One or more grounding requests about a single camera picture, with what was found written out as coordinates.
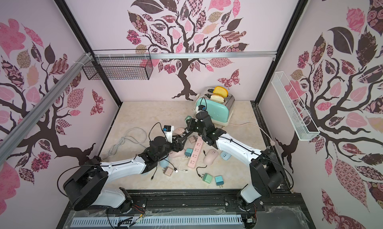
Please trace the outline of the teal charger plug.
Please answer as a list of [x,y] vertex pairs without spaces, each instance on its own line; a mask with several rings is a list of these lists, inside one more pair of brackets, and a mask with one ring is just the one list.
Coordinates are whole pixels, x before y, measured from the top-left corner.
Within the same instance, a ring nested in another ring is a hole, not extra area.
[[219,176],[215,176],[215,177],[214,177],[214,180],[215,180],[215,184],[216,184],[216,186],[218,186],[218,187],[220,187],[220,188],[223,187],[223,185],[224,185],[224,180],[223,180],[223,177],[222,177],[221,175],[219,175]]
[[185,157],[189,158],[189,157],[192,156],[192,154],[193,154],[193,149],[192,148],[187,148],[185,150]]

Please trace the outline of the pink power strip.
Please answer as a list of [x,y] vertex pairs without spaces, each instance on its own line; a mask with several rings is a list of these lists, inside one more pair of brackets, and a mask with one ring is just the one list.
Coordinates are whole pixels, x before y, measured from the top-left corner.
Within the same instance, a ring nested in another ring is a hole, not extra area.
[[202,150],[203,143],[204,143],[203,139],[201,137],[198,137],[198,139],[194,145],[193,152],[192,152],[191,157],[190,157],[189,162],[188,162],[188,167],[190,169],[194,169],[196,167],[198,157],[199,157],[200,152]]

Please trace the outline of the pink charger plug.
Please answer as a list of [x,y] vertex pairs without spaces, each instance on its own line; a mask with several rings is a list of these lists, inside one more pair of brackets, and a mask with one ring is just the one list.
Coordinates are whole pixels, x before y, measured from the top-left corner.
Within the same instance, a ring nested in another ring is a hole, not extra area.
[[170,168],[170,167],[166,167],[164,170],[163,170],[163,174],[168,176],[168,177],[171,177],[171,175],[173,174],[174,172],[174,169],[173,168]]

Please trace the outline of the green charger plug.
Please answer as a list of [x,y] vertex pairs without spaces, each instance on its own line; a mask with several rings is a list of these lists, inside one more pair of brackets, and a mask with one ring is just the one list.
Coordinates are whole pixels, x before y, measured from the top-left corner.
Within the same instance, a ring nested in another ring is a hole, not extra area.
[[207,184],[210,184],[212,182],[212,179],[213,176],[211,176],[210,174],[205,173],[202,175],[202,180]]

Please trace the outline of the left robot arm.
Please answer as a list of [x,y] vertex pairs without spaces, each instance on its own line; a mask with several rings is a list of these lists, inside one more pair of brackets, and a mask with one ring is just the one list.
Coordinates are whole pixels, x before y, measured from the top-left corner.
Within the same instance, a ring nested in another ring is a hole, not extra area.
[[183,150],[186,136],[172,136],[168,142],[163,136],[150,141],[150,146],[132,159],[117,162],[101,162],[99,157],[88,160],[63,184],[63,189],[75,211],[91,206],[123,208],[130,204],[125,189],[113,191],[105,185],[130,175],[145,174],[158,166],[170,152]]

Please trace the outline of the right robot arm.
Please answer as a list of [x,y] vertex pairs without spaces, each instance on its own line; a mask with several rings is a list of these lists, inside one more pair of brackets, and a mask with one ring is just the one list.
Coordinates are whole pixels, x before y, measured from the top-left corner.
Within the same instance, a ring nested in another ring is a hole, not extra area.
[[240,203],[249,205],[259,198],[268,198],[285,181],[284,168],[272,150],[262,151],[238,141],[225,130],[215,127],[206,111],[197,113],[195,118],[188,116],[185,121],[186,132],[197,133],[207,145],[229,153],[249,166],[251,183],[239,192]]

